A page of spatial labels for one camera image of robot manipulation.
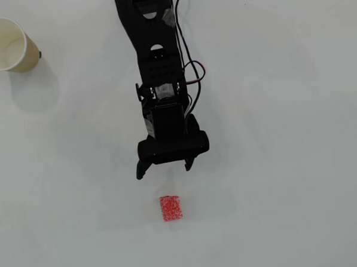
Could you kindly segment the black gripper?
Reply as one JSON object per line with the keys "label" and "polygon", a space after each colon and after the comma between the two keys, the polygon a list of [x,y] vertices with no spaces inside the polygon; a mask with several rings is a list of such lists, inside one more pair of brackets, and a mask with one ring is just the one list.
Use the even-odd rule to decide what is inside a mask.
{"label": "black gripper", "polygon": [[[142,111],[147,129],[146,139],[175,139],[200,131],[193,114],[185,120],[185,113],[189,108],[189,99],[143,100]],[[186,171],[191,170],[194,160],[193,156],[185,160]],[[136,165],[136,178],[142,180],[151,165],[150,160],[139,160]]]}

